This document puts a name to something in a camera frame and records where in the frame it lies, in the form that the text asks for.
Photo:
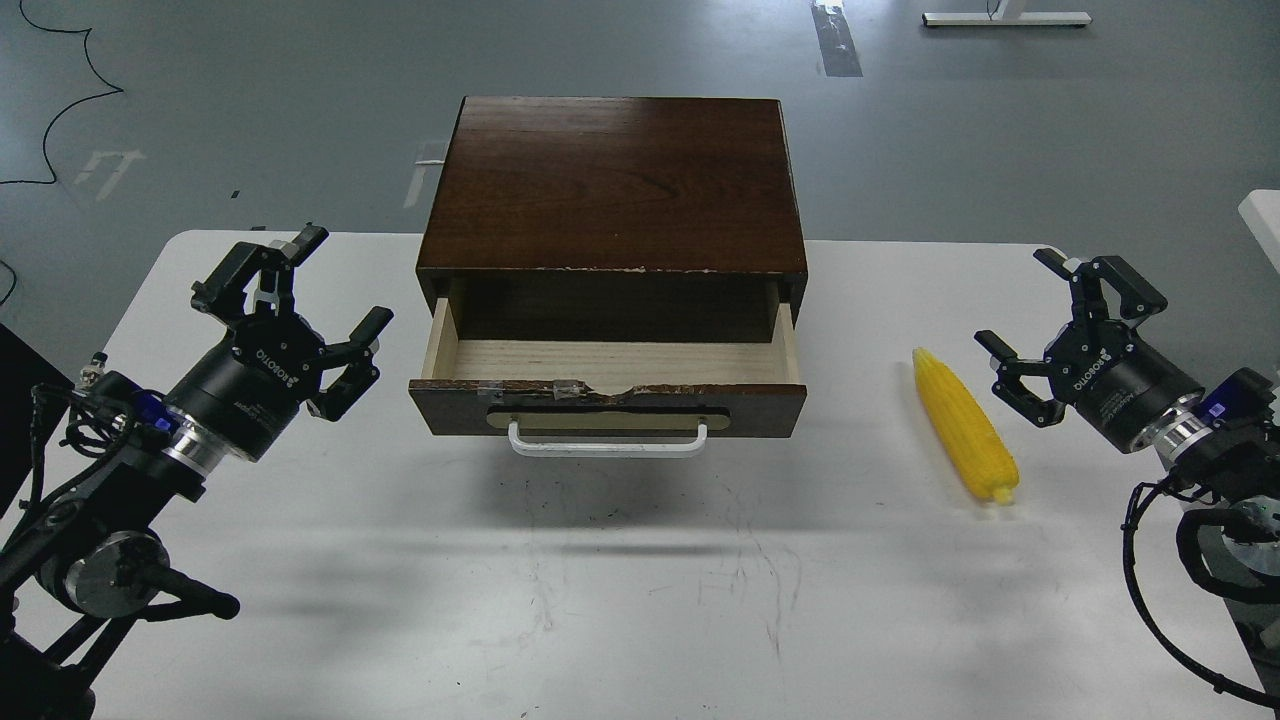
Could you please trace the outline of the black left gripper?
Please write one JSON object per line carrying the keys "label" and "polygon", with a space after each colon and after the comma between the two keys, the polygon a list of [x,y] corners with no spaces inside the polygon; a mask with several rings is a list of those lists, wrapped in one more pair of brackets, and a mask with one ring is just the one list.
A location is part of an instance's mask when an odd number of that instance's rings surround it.
{"label": "black left gripper", "polygon": [[[265,455],[303,401],[312,416],[338,421],[380,375],[372,357],[379,334],[394,316],[389,307],[371,307],[349,338],[337,345],[324,345],[294,314],[294,269],[328,236],[326,228],[307,224],[288,242],[238,242],[206,281],[192,284],[192,309],[233,323],[172,388],[166,405],[248,461]],[[246,288],[253,278],[259,287],[255,314],[248,315]],[[320,375],[335,368],[342,374],[319,389]]]}

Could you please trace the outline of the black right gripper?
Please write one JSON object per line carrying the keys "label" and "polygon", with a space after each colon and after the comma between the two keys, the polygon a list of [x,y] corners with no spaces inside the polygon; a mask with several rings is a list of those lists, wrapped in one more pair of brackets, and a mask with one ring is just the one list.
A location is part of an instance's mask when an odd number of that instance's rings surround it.
{"label": "black right gripper", "polygon": [[[1019,357],[993,331],[978,331],[974,341],[996,374],[992,392],[1036,427],[1059,424],[1070,405],[1120,452],[1143,448],[1142,436],[1166,410],[1204,393],[1126,324],[1165,311],[1169,301],[1120,256],[1080,260],[1046,247],[1033,258],[1070,286],[1074,323],[1046,347],[1044,360]],[[1116,316],[1105,286],[1119,299]],[[1025,377],[1050,378],[1051,398],[1033,393]]]}

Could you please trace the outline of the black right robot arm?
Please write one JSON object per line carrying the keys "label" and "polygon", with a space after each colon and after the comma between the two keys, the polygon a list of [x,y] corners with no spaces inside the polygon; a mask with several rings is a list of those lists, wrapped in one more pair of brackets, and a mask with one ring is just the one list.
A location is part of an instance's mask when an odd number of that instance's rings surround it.
{"label": "black right robot arm", "polygon": [[1132,492],[1121,525],[1123,574],[1153,638],[1213,691],[1266,708],[1277,697],[1216,673],[1176,647],[1156,624],[1138,584],[1137,533],[1160,496],[1187,502],[1175,532],[1190,580],[1222,600],[1277,602],[1277,424],[1275,384],[1244,366],[1204,387],[1139,336],[1167,300],[1119,256],[1065,258],[1036,250],[1064,279],[1071,316],[1041,359],[1024,359],[995,332],[975,341],[991,355],[993,393],[1037,427],[1074,409],[1123,454],[1152,448],[1164,479]]}

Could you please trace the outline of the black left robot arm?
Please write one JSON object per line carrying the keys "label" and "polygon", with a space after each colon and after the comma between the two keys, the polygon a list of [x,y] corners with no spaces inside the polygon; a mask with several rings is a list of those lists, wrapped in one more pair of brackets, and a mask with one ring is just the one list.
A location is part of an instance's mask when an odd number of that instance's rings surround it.
{"label": "black left robot arm", "polygon": [[91,685],[136,623],[239,612],[177,571],[151,525],[173,498],[198,500],[224,457],[260,460],[302,407],[339,420],[378,379],[388,307],[335,345],[294,309],[294,270],[326,236],[306,225],[287,242],[236,243],[195,283],[192,307],[227,331],[172,391],[118,372],[32,388],[37,409],[69,404],[68,441],[93,462],[44,493],[44,442],[32,443],[32,491],[3,546],[5,719],[88,719]]}

